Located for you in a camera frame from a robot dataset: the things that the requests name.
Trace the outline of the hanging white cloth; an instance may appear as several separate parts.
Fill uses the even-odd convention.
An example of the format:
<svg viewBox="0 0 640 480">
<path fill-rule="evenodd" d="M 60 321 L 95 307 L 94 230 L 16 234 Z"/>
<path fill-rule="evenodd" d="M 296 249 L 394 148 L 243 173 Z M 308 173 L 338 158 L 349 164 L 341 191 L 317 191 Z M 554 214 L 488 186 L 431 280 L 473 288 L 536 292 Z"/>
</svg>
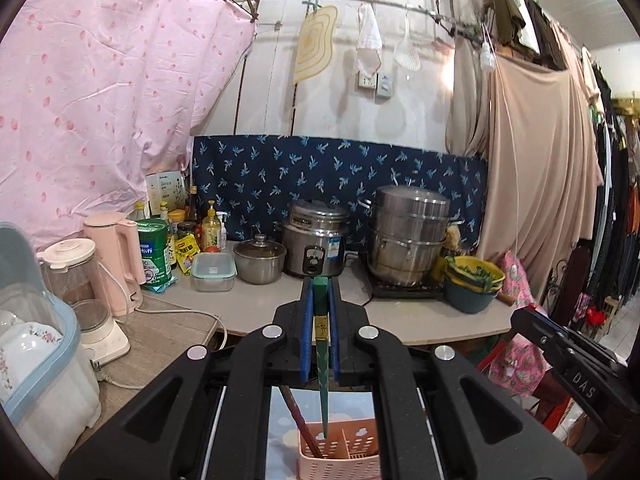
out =
<svg viewBox="0 0 640 480">
<path fill-rule="evenodd" d="M 383 40 L 370 3 L 358 8 L 357 66 L 363 76 L 371 78 L 382 66 Z"/>
</svg>

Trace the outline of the white blender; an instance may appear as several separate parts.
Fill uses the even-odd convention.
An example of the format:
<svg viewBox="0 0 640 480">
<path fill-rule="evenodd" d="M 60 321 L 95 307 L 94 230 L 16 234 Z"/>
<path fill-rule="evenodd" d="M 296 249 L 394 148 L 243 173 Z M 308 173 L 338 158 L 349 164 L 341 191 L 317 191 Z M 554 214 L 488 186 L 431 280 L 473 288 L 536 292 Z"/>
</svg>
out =
<svg viewBox="0 0 640 480">
<path fill-rule="evenodd" d="M 107 305 L 105 266 L 90 238 L 61 240 L 38 252 L 47 289 L 74 311 L 80 342 L 95 368 L 111 363 L 130 350 L 130 343 Z"/>
</svg>

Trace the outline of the yellow snack packet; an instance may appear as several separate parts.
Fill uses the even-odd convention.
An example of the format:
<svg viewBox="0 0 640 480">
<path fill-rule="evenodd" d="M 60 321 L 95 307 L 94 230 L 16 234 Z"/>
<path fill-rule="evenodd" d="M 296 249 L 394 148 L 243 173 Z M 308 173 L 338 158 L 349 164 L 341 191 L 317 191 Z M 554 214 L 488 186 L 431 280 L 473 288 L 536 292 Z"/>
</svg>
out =
<svg viewBox="0 0 640 480">
<path fill-rule="evenodd" d="M 178 267 L 184 275 L 190 275 L 193 260 L 201 252 L 194 234 L 189 233 L 176 240 L 175 250 Z"/>
</svg>

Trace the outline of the wall power socket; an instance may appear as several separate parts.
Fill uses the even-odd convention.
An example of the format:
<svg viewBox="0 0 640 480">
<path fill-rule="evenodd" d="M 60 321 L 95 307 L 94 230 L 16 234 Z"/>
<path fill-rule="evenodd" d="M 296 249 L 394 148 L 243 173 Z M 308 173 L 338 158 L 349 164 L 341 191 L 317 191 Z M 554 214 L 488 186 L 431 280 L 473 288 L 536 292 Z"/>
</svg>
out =
<svg viewBox="0 0 640 480">
<path fill-rule="evenodd" d="M 360 90 L 373 91 L 377 98 L 383 100 L 391 99 L 394 95 L 393 77 L 388 73 L 367 76 L 363 72 L 359 72 L 357 87 Z"/>
</svg>

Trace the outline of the yellow oil bottle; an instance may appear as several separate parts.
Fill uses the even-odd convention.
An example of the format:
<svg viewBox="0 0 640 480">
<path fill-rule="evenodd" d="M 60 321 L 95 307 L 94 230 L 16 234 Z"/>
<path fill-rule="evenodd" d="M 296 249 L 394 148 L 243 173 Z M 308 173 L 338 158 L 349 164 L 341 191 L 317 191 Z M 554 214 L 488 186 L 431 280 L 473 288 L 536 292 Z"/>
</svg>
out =
<svg viewBox="0 0 640 480">
<path fill-rule="evenodd" d="M 208 202 L 206 216 L 201 224 L 201 250 L 203 252 L 219 252 L 219 239 L 221 233 L 221 223 L 215 209 L 215 202 Z"/>
</svg>

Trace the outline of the large steel steamer pot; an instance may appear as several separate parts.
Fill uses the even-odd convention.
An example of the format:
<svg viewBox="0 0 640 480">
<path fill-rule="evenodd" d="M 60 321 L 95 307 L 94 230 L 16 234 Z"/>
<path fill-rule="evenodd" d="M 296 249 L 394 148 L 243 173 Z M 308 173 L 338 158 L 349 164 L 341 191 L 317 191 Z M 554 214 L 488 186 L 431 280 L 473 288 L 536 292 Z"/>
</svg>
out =
<svg viewBox="0 0 640 480">
<path fill-rule="evenodd" d="M 371 214 L 370 269 L 394 286 L 420 285 L 435 264 L 448 226 L 458 223 L 450 216 L 448 198 L 417 186 L 380 186 L 373 200 L 358 205 Z"/>
</svg>

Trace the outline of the yellow colander with greens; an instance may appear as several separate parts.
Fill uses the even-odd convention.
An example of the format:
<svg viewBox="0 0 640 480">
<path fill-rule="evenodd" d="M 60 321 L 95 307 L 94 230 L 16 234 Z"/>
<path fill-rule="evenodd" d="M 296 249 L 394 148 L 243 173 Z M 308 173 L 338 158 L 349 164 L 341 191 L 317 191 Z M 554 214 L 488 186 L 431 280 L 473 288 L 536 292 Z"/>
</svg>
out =
<svg viewBox="0 0 640 480">
<path fill-rule="evenodd" d="M 501 288 L 506 274 L 495 264 L 472 256 L 448 256 L 446 273 L 482 292 L 493 292 Z"/>
</svg>

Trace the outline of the pink perforated utensil basket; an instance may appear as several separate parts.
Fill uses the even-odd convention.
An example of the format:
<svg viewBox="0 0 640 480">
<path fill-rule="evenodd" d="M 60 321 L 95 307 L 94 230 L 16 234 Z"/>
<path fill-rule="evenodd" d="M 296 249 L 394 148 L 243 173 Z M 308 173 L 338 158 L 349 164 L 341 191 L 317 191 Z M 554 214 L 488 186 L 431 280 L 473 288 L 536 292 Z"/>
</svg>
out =
<svg viewBox="0 0 640 480">
<path fill-rule="evenodd" d="M 308 427 L 316 438 L 322 458 L 312 456 L 302 436 L 298 437 L 296 476 L 302 480 L 370 480 L 381 478 L 380 446 L 373 418 L 330 420 L 329 435 L 321 422 Z"/>
</svg>

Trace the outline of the green chopstick gold band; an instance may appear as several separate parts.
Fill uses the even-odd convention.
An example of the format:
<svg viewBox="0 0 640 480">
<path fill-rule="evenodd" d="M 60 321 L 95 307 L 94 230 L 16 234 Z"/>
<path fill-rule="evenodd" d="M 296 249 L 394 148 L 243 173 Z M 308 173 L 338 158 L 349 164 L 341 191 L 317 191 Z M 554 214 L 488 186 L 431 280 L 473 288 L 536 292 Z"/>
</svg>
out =
<svg viewBox="0 0 640 480">
<path fill-rule="evenodd" d="M 316 336 L 318 386 L 321 406 L 323 437 L 329 434 L 329 279 L 316 276 L 312 280 L 312 300 L 314 300 L 314 336 Z"/>
</svg>

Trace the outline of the pink dotted curtain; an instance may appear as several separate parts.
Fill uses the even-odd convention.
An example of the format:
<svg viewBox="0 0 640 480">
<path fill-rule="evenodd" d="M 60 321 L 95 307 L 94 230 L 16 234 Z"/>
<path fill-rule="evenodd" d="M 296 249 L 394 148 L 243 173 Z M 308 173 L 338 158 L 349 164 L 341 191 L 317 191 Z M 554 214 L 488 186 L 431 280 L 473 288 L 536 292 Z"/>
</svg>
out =
<svg viewBox="0 0 640 480">
<path fill-rule="evenodd" d="M 1 217 L 42 247 L 177 169 L 256 26 L 229 0 L 26 0 L 1 43 Z"/>
</svg>

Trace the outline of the pink electric kettle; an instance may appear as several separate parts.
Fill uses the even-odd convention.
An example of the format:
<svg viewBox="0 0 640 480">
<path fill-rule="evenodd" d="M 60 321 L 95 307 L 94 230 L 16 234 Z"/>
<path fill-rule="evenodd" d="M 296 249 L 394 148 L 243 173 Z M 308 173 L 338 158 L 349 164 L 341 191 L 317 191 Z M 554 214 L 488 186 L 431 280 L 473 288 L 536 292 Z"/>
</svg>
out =
<svg viewBox="0 0 640 480">
<path fill-rule="evenodd" d="M 123 212 L 97 212 L 85 218 L 84 234 L 101 263 L 96 294 L 114 318 L 123 318 L 142 303 L 145 283 L 137 223 Z"/>
</svg>

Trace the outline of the silver rice cooker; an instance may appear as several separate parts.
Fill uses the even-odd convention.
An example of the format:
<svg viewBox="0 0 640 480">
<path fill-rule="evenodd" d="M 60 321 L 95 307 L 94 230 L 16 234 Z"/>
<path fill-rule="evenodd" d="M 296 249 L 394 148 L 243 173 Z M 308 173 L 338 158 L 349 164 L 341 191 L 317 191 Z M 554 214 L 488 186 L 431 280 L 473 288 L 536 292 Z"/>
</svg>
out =
<svg viewBox="0 0 640 480">
<path fill-rule="evenodd" d="M 294 200 L 283 221 L 285 272 L 295 276 L 340 275 L 344 269 L 348 214 L 322 200 Z"/>
</svg>

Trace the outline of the green milk powder can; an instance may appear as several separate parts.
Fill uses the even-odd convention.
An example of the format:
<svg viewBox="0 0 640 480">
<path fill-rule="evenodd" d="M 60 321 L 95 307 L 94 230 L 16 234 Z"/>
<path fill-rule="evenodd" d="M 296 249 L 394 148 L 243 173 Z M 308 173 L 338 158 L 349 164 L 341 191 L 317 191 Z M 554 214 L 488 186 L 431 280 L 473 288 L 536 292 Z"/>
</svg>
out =
<svg viewBox="0 0 640 480">
<path fill-rule="evenodd" d="M 143 287 L 161 294 L 175 283 L 169 261 L 168 225 L 162 219 L 137 221 L 144 271 Z"/>
</svg>

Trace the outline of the black induction cooker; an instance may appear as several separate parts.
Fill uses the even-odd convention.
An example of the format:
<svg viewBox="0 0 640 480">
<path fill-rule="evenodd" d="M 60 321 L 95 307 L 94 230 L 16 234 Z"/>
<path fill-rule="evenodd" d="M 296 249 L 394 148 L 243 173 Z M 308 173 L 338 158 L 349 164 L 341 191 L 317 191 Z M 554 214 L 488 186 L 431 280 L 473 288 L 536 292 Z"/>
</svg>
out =
<svg viewBox="0 0 640 480">
<path fill-rule="evenodd" d="M 434 282 L 431 278 L 416 286 L 400 286 L 386 283 L 378 278 L 371 270 L 366 252 L 358 252 L 363 281 L 367 284 L 372 298 L 385 300 L 443 300 L 444 286 Z"/>
</svg>

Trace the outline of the wooden counter shelf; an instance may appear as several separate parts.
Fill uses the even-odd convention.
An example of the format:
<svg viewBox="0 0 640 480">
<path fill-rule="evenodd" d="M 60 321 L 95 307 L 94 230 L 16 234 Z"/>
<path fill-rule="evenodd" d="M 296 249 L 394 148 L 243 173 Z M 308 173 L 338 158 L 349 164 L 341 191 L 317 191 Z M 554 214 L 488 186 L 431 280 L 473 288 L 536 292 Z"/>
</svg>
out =
<svg viewBox="0 0 640 480">
<path fill-rule="evenodd" d="M 355 258 L 338 277 L 342 297 L 366 307 L 369 321 L 395 334 L 407 346 L 484 339 L 510 330 L 512 308 L 500 300 L 483 312 L 465 314 L 437 300 L 370 299 L 360 262 Z M 130 313 L 124 331 L 131 349 L 107 364 L 106 374 L 121 385 L 144 386 L 192 344 L 217 330 L 228 344 L 271 322 L 274 310 L 300 296 L 302 281 L 288 275 L 268 285 L 237 280 L 228 292 L 199 292 L 181 275 L 166 292 L 144 295 L 142 309 Z"/>
</svg>

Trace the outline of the clear food container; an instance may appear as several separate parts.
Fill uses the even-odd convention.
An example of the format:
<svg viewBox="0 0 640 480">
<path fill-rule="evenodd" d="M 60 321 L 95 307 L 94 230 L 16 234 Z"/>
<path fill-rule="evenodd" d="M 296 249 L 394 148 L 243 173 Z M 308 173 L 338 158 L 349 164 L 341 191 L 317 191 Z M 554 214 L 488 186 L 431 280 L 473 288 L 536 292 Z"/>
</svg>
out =
<svg viewBox="0 0 640 480">
<path fill-rule="evenodd" d="M 228 252 L 200 252 L 191 266 L 191 280 L 199 292 L 228 292 L 236 277 L 236 266 Z"/>
</svg>

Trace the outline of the dark blue plastic basin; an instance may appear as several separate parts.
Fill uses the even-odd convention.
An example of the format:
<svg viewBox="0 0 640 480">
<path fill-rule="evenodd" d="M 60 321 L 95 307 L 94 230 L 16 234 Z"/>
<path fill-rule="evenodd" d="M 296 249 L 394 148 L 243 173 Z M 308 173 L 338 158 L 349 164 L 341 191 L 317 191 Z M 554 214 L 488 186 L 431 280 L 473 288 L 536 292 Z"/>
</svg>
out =
<svg viewBox="0 0 640 480">
<path fill-rule="evenodd" d="M 480 313 L 485 310 L 498 295 L 498 287 L 484 290 L 481 287 L 444 274 L 445 300 L 460 312 L 466 314 Z"/>
</svg>

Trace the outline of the small steel lidded pot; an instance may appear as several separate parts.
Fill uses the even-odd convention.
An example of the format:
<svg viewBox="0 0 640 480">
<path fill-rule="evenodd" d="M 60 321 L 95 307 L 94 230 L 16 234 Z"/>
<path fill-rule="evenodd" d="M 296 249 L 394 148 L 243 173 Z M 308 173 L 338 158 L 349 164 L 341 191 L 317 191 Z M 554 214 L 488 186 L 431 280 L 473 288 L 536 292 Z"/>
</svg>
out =
<svg viewBox="0 0 640 480">
<path fill-rule="evenodd" d="M 243 240 L 233 247 L 238 275 L 244 282 L 267 285 L 277 281 L 284 268 L 286 248 L 257 234 L 251 240 Z"/>
</svg>

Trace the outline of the brown chopstick gold band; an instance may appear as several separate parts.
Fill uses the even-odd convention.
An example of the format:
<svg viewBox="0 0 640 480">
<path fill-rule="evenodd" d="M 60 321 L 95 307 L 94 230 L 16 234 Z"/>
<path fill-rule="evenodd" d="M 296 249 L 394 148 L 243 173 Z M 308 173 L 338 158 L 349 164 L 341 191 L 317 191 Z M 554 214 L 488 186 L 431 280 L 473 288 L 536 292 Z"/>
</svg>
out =
<svg viewBox="0 0 640 480">
<path fill-rule="evenodd" d="M 283 401 L 286 407 L 288 408 L 288 410 L 290 411 L 292 419 L 294 420 L 300 435 L 303 437 L 303 440 L 305 441 L 306 445 L 310 449 L 312 456 L 314 456 L 315 458 L 322 458 L 323 455 L 319 448 L 317 440 L 314 438 L 309 427 L 307 426 L 305 419 L 303 418 L 303 414 L 300 411 L 295 401 L 295 398 L 293 396 L 291 389 L 288 388 L 288 386 L 280 386 L 279 390 L 283 398 Z"/>
</svg>

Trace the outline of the blue planet-print tablecloth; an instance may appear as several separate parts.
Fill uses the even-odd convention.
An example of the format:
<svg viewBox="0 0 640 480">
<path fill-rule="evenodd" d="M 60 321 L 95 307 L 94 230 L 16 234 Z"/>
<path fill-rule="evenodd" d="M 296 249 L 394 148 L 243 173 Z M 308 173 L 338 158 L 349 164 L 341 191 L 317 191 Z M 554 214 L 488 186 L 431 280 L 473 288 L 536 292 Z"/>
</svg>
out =
<svg viewBox="0 0 640 480">
<path fill-rule="evenodd" d="M 322 453 L 314 457 L 278 389 L 272 390 L 267 479 L 378 479 L 380 446 L 367 392 L 329 393 L 329 422 L 321 421 L 318 392 L 294 389 L 294 400 Z"/>
</svg>

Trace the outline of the hanging cutting board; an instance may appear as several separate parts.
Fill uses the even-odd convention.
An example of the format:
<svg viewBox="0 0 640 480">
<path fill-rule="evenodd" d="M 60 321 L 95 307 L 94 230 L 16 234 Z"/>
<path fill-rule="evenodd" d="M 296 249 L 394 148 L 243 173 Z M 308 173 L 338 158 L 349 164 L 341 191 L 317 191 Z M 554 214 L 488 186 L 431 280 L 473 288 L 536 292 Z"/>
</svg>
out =
<svg viewBox="0 0 640 480">
<path fill-rule="evenodd" d="M 337 15 L 336 6 L 322 6 L 303 20 L 298 35 L 293 84 L 319 75 L 331 63 Z"/>
</svg>

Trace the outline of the navy floral backsplash cloth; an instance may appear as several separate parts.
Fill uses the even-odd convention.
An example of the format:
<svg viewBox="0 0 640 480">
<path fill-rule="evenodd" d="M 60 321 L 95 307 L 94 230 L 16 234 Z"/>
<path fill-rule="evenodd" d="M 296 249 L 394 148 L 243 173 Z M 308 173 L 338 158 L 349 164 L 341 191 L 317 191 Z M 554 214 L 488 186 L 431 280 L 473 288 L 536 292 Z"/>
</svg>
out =
<svg viewBox="0 0 640 480">
<path fill-rule="evenodd" d="M 459 222 L 462 243 L 480 240 L 487 164 L 402 146 L 313 136 L 198 136 L 193 180 L 203 210 L 227 215 L 229 240 L 256 234 L 280 238 L 288 206 L 321 200 L 348 213 L 346 244 L 366 241 L 369 215 L 360 207 L 384 185 L 411 185 L 445 196 L 450 218 Z"/>
</svg>

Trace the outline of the white dish rack blue lid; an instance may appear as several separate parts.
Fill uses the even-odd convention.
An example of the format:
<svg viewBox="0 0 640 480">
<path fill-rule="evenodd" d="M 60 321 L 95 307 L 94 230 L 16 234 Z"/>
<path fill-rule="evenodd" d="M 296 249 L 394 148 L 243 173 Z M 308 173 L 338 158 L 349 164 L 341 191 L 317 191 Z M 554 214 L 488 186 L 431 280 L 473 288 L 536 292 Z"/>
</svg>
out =
<svg viewBox="0 0 640 480">
<path fill-rule="evenodd" d="M 53 477 L 101 415 L 76 315 L 48 292 L 26 235 L 9 222 L 1 225 L 1 407 Z"/>
</svg>

